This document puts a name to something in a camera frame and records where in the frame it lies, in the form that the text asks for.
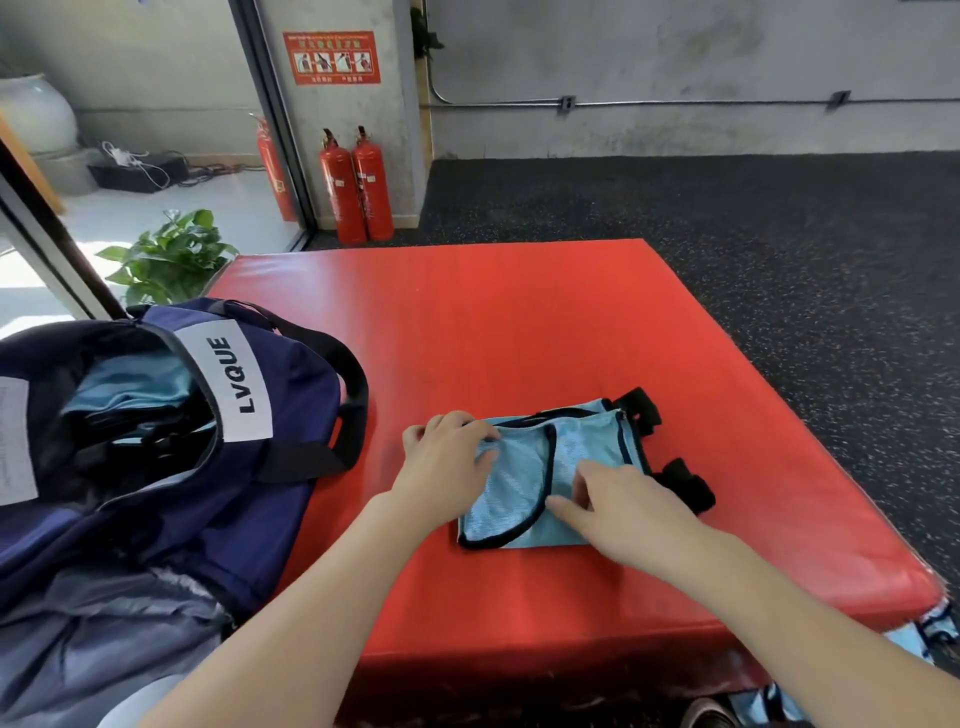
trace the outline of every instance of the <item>glass door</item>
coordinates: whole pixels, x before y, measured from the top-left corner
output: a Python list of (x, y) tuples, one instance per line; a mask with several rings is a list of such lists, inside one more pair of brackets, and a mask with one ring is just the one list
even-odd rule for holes
[[(316, 229), (253, 0), (0, 4), (0, 141), (124, 305)], [(0, 278), (24, 265), (0, 242)]]

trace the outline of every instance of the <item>red poster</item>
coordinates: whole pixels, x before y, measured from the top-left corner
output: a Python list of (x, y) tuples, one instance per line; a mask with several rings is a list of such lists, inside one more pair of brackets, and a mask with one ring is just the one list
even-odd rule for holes
[(284, 33), (297, 85), (379, 84), (373, 31)]

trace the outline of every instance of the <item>white floor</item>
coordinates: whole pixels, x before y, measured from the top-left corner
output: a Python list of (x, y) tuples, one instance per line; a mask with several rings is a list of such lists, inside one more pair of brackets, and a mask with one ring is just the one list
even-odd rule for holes
[[(280, 253), (299, 229), (297, 223), (280, 218), (265, 172), (242, 172), (152, 195), (101, 189), (63, 201), (67, 212), (61, 220), (101, 276), (108, 276), (118, 266), (95, 253), (109, 245), (131, 245), (141, 232), (156, 230), (164, 222), (165, 209), (212, 210), (224, 242), (244, 255)], [(115, 295), (122, 295), (121, 286), (109, 286)], [(0, 255), (0, 339), (24, 328), (69, 318), (66, 308), (19, 253)]]

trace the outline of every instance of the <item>potted plant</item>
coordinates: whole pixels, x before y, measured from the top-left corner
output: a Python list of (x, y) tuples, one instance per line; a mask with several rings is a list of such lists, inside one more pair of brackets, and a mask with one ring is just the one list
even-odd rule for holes
[(220, 241), (210, 210), (181, 215), (168, 209), (163, 214), (167, 222), (158, 231), (142, 233), (129, 248), (111, 245), (97, 254), (121, 264), (107, 280), (127, 286), (127, 305), (196, 298), (239, 255), (232, 245)]

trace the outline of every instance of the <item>red mat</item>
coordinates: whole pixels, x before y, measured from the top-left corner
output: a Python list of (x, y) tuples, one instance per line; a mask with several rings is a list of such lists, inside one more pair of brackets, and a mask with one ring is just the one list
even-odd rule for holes
[[(285, 584), (389, 488), (407, 425), (451, 409), (531, 413), (639, 385), (664, 422), (644, 441), (651, 465), (685, 458), (716, 493), (711, 525), (876, 629), (916, 618), (943, 594), (642, 240), (241, 257), (213, 295), (337, 336), (370, 379), (365, 454), (317, 489)], [(764, 679), (704, 609), (589, 547), (466, 553), (445, 528), (398, 579), (347, 710), (370, 713), (375, 694), (395, 697), (376, 703), (395, 715), (398, 701), (452, 707), (514, 689), (525, 699), (695, 693)]]

